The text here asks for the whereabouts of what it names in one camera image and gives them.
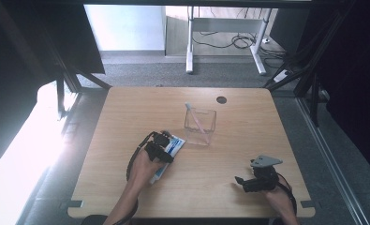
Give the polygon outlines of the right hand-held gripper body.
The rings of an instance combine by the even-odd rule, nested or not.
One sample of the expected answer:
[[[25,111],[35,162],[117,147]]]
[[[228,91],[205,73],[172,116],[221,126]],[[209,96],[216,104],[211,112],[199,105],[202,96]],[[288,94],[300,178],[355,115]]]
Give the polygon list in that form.
[[[282,160],[275,157],[260,155],[251,160],[254,178],[244,181],[245,184],[253,185],[256,192],[262,190],[273,190],[278,184],[278,173],[274,165],[281,164]]]

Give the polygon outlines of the person's left hand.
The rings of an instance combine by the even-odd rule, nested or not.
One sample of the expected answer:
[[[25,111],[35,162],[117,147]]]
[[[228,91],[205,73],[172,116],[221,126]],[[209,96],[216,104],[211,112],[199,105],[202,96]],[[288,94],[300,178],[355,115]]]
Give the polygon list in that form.
[[[149,159],[148,153],[144,150],[136,155],[132,164],[128,184],[135,189],[146,187],[155,173],[164,166],[159,159]]]

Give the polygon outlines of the grey floor rail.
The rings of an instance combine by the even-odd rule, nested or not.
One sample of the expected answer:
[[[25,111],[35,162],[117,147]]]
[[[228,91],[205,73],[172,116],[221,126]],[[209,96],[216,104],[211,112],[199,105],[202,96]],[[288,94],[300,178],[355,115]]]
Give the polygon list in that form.
[[[310,111],[306,105],[305,100],[299,97],[296,97],[295,100],[355,224],[370,225],[370,222],[366,214],[364,213],[364,210],[358,198],[356,197],[353,189],[348,183],[348,180],[344,176],[335,157],[333,156],[330,146],[327,144],[319,127],[317,127],[312,119],[309,117],[308,114],[310,113]]]

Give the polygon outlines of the white metal desk frame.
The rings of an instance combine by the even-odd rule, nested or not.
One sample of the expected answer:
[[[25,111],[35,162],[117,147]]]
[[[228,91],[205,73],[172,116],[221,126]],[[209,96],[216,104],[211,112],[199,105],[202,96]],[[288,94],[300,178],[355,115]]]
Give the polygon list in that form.
[[[256,35],[256,41],[249,47],[260,75],[266,74],[266,69],[259,56],[259,49],[269,24],[272,9],[267,8],[262,19],[225,19],[199,18],[194,16],[194,8],[187,10],[188,39],[185,58],[185,71],[193,73],[193,33],[194,32],[222,32],[222,33],[249,33]]]

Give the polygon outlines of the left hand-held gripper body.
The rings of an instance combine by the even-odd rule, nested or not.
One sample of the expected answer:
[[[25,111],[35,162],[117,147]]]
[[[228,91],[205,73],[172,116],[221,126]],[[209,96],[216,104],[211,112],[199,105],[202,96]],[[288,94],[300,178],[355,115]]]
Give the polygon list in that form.
[[[167,153],[166,147],[170,143],[170,139],[164,137],[162,132],[158,133],[155,131],[151,133],[151,137],[153,139],[146,144],[144,149],[147,152],[149,159],[155,160],[160,153]]]

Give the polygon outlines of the pink toothbrush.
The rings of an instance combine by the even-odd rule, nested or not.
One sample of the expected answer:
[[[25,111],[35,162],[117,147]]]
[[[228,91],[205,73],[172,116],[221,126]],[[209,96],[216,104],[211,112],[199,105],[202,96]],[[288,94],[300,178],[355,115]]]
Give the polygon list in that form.
[[[196,116],[196,113],[195,113],[195,112],[194,112],[194,110],[192,109],[191,104],[190,104],[189,102],[186,102],[186,103],[185,103],[185,106],[186,106],[186,108],[190,111],[190,113],[191,113],[191,115],[192,115],[192,117],[193,117],[193,119],[194,119],[194,121],[195,121],[195,123],[196,123],[197,127],[199,128],[199,130],[200,130],[201,134],[204,136],[204,139],[205,139],[206,143],[207,143],[207,144],[210,144],[209,136],[208,136],[208,134],[205,132],[205,130],[203,129],[203,126],[202,126],[202,124],[201,124],[200,120],[198,119],[198,117]]]

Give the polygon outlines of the white and blue toothpaste tube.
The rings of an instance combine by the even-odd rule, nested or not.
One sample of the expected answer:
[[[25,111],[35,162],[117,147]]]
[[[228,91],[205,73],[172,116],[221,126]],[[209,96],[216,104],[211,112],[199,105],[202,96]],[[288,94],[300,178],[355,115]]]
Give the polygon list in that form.
[[[179,137],[173,136],[173,138],[170,139],[170,143],[166,147],[166,152],[169,153],[172,157],[175,157],[184,144],[185,144],[185,140]],[[165,163],[165,165],[162,168],[160,168],[155,173],[155,175],[151,178],[150,183],[153,184],[155,181],[159,180],[170,164],[171,163]]]

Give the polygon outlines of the person's right hand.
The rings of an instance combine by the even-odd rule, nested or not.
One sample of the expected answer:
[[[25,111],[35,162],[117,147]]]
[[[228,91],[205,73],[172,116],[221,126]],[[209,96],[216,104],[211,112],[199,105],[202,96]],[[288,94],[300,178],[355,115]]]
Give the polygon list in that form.
[[[264,190],[261,194],[278,215],[287,215],[294,212],[288,194],[281,187]]]

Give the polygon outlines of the clear plastic cup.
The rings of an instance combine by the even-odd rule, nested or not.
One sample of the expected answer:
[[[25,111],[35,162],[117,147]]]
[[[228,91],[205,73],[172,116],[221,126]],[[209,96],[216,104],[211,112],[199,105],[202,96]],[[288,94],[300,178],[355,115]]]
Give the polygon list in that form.
[[[185,114],[185,139],[188,143],[209,145],[215,132],[216,111],[191,108]]]

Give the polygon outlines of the dark curtain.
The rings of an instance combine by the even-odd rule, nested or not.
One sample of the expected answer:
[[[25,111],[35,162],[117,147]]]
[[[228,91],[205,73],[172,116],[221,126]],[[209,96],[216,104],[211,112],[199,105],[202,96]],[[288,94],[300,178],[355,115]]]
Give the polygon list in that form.
[[[41,65],[37,24],[85,20],[83,3],[0,0],[0,159],[34,109],[38,89],[54,82]]]
[[[370,0],[349,0],[352,6],[340,11],[345,16],[315,72],[303,77],[295,93],[303,95],[315,81],[328,92],[327,110],[355,143],[370,165]],[[299,53],[311,44],[315,53],[330,28],[334,9],[280,8],[270,33],[288,53]]]

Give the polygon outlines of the black metal stand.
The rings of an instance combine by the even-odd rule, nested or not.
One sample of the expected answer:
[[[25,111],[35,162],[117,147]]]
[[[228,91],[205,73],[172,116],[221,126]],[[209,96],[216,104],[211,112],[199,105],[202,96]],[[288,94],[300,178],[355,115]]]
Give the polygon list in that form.
[[[292,55],[276,71],[273,77],[263,85],[263,88],[270,92],[299,79],[298,84],[293,90],[297,98],[305,96],[308,90],[311,90],[311,103],[309,107],[309,118],[318,126],[318,90],[319,80],[316,68],[322,55],[326,52],[330,42],[343,20],[346,18],[348,11],[353,6],[355,0],[340,0],[337,7],[331,8],[331,14],[325,20],[324,24],[318,29],[314,37],[299,52]],[[274,78],[278,76],[285,68],[295,67],[295,69],[280,82],[275,82]]]
[[[88,20],[77,24],[73,21],[37,24],[40,37],[39,51],[44,52],[42,68],[56,81],[58,119],[66,116],[65,85],[74,93],[81,91],[78,75],[99,87],[109,90],[111,85],[95,74],[104,74],[101,56]]]

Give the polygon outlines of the white power strip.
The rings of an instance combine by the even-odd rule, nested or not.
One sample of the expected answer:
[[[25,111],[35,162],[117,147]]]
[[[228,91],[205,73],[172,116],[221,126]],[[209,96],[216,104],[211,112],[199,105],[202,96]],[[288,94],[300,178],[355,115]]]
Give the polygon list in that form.
[[[290,71],[284,69],[282,70],[280,73],[278,73],[275,77],[274,77],[274,81],[276,83],[279,83],[281,82],[282,80],[284,80],[285,78],[287,78],[287,76],[289,76],[291,74]]]

